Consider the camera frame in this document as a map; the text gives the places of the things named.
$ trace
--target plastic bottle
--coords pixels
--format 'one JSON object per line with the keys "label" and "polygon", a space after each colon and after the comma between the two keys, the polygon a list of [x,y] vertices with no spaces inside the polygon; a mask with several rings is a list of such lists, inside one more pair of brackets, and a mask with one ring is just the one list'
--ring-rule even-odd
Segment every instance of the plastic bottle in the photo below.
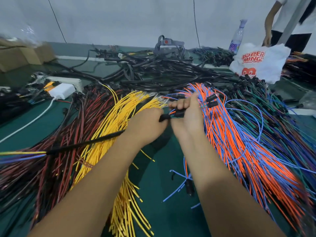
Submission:
{"label": "plastic bottle", "polygon": [[232,42],[229,45],[228,50],[234,52],[235,54],[237,54],[239,46],[242,42],[242,38],[244,36],[244,27],[245,27],[246,22],[247,22],[247,19],[240,20],[240,26],[235,32]]}

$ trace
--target black pants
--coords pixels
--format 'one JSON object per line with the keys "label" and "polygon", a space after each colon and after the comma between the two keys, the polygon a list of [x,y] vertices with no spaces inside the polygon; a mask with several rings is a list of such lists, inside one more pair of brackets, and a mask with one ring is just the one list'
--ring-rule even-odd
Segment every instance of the black pants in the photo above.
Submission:
{"label": "black pants", "polygon": [[[272,30],[271,46],[274,46],[277,44],[282,34],[283,34],[282,32]],[[312,35],[311,33],[290,35],[290,38],[286,42],[285,46],[291,48],[291,52],[294,52],[294,51],[302,52],[304,48],[306,47],[311,35]]]}

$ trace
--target hand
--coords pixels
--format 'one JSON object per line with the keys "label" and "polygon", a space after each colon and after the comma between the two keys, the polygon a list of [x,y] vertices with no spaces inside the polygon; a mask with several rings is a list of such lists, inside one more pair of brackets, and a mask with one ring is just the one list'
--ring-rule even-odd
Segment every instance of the hand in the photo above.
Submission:
{"label": "hand", "polygon": [[166,129],[168,121],[159,122],[163,110],[160,108],[149,108],[138,112],[128,122],[124,135],[140,144],[141,148],[152,143]]}
{"label": "hand", "polygon": [[194,138],[197,135],[205,136],[204,119],[198,101],[198,92],[193,93],[189,98],[169,102],[169,107],[172,109],[178,108],[179,110],[186,108],[183,118],[171,119],[171,126],[178,140]]}
{"label": "hand", "polygon": [[272,38],[272,34],[271,34],[271,32],[268,32],[265,35],[265,38],[263,40],[263,45],[267,46],[267,47],[270,47],[271,46],[271,38]]}

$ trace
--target white shirt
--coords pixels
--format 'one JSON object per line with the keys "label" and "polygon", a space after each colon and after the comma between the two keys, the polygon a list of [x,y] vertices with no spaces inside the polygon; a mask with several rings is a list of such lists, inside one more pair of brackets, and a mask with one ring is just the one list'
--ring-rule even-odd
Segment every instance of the white shirt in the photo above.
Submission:
{"label": "white shirt", "polygon": [[[281,7],[280,14],[275,24],[272,26],[272,30],[283,32],[301,0],[277,0],[277,1],[281,3],[283,6]],[[315,22],[316,22],[316,8],[310,14],[310,16],[306,18],[306,20],[302,23],[302,25],[297,23],[292,34],[312,33],[314,30]]]}

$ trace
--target white cable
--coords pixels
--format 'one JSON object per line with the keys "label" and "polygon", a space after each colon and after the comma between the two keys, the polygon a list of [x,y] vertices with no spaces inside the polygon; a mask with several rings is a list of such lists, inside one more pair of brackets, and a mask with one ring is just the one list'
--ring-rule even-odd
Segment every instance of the white cable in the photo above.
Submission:
{"label": "white cable", "polygon": [[34,120],[32,120],[30,123],[26,124],[24,127],[21,127],[20,129],[16,130],[15,132],[13,132],[12,134],[8,135],[7,137],[3,138],[2,140],[0,140],[0,143],[4,142],[6,139],[10,138],[11,136],[15,135],[16,133],[18,133],[19,131],[23,130],[25,127],[28,127],[30,124],[32,124],[33,122],[35,122],[36,120],[38,120],[42,115],[44,115],[49,108],[52,106],[53,101],[56,100],[56,98],[52,99],[51,103],[49,104],[49,106],[46,108],[45,111],[42,112],[42,114],[40,114],[39,116],[37,116]]}

